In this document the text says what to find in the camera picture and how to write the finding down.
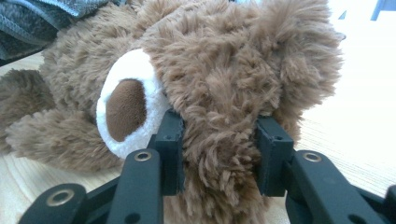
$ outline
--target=brown nose patch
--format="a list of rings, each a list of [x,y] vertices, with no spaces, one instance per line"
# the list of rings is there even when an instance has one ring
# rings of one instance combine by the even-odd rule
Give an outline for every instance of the brown nose patch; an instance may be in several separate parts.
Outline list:
[[[111,137],[118,142],[142,126],[146,120],[146,99],[140,81],[120,82],[106,103],[106,124]]]

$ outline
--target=teddy bear ear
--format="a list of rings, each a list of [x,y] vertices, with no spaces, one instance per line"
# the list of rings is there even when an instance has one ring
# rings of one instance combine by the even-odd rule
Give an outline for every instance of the teddy bear ear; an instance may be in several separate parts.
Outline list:
[[[108,148],[126,158],[146,148],[170,107],[150,57],[135,49],[112,66],[96,107],[96,123]]]
[[[262,52],[278,58],[279,106],[301,114],[334,92],[343,36],[330,24],[326,0],[267,0],[253,29]]]

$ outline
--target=plush toy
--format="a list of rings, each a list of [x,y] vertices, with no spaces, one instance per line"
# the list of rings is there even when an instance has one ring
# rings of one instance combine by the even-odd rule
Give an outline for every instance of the plush toy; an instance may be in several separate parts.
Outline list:
[[[71,170],[122,165],[163,112],[184,119],[185,191],[170,223],[263,223],[255,121],[299,138],[303,111],[333,94],[341,36],[326,0],[140,0],[58,34],[40,71],[0,82],[0,148]]]

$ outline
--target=teddy bear head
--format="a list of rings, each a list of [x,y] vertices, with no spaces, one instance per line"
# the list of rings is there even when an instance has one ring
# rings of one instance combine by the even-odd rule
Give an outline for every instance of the teddy bear head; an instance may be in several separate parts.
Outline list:
[[[108,85],[113,92],[102,104],[112,111],[102,115],[108,141],[122,143],[145,125],[158,127],[158,115],[174,108],[185,124],[186,181],[183,193],[165,198],[167,217],[263,223],[266,200],[253,172],[261,157],[256,119],[273,116],[298,140],[304,110],[333,94],[342,36],[329,23],[327,1],[146,1],[137,8],[136,19],[146,22],[136,23],[138,48],[110,75],[138,76],[121,75]],[[149,15],[161,18],[149,22]],[[114,110],[113,102],[128,103]]]

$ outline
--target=teddy bear arm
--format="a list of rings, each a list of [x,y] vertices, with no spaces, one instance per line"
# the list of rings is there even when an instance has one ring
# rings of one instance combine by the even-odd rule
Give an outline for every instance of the teddy bear arm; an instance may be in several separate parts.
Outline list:
[[[44,110],[14,122],[6,132],[18,156],[57,168],[92,172],[121,165],[82,111]]]
[[[48,86],[36,70],[11,70],[0,78],[0,152],[12,148],[5,129],[25,115],[55,106]]]
[[[116,141],[122,142],[146,120],[143,85],[134,79],[123,80],[106,104],[106,124]]]

